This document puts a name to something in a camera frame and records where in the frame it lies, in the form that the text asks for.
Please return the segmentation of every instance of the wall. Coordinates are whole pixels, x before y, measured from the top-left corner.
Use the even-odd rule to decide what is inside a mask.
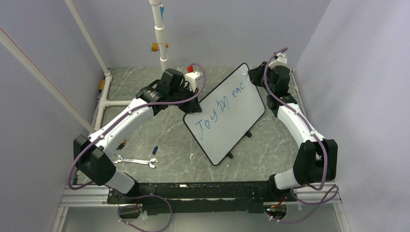
[[[332,0],[296,66],[354,232],[410,231],[410,2]]]
[[[0,26],[91,121],[103,72],[64,1],[4,0]],[[87,131],[0,44],[0,231],[50,231]]]
[[[164,0],[171,66],[259,65],[290,47],[295,66],[330,0]],[[104,60],[115,66],[159,66],[148,0],[74,0]]]

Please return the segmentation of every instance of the whiteboard stand foot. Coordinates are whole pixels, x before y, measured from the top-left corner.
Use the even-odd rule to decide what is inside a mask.
[[[246,135],[248,138],[252,137],[252,134],[250,133],[250,131],[247,131],[247,132],[245,133],[245,135]]]
[[[234,156],[232,155],[231,152],[228,152],[228,154],[226,154],[226,156],[227,156],[228,158],[230,158],[230,159],[233,159],[233,158],[234,158]]]

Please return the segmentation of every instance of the marble surface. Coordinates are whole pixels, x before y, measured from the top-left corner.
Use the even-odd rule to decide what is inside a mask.
[[[174,68],[185,71],[185,68]],[[206,86],[200,98],[234,69],[235,67],[205,67]],[[159,67],[112,68],[111,73],[113,81],[108,94],[111,101],[132,100],[141,88],[160,79],[162,75]],[[290,92],[296,98],[292,81]],[[266,92],[259,88],[259,93],[266,103]],[[125,106],[108,107],[102,125],[107,124],[124,108]],[[266,107],[265,114],[250,129],[252,137],[244,137],[233,148],[234,158],[225,158],[218,166],[213,166],[182,122],[183,115],[177,107],[168,107],[141,125],[126,139],[126,146],[117,151],[124,158],[157,158],[157,168],[134,163],[119,163],[116,166],[138,182],[267,180],[272,174],[290,169],[299,149],[285,125]],[[151,152],[155,146],[158,146],[158,151],[153,155]],[[79,172],[78,183],[86,181],[88,178]]]

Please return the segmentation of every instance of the whiteboard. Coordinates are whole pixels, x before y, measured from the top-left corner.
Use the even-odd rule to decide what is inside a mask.
[[[199,102],[201,113],[184,115],[188,130],[215,166],[265,112],[248,70],[241,64]]]

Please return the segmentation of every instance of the wrench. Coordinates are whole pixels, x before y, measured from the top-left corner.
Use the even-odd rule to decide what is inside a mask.
[[[118,159],[114,161],[114,163],[119,163],[119,162],[127,162],[127,163],[139,163],[139,164],[146,164],[150,168],[155,168],[155,165],[153,164],[154,162],[158,163],[158,160],[156,158],[150,159],[150,160],[141,160],[141,159],[124,159],[121,155],[117,155]]]

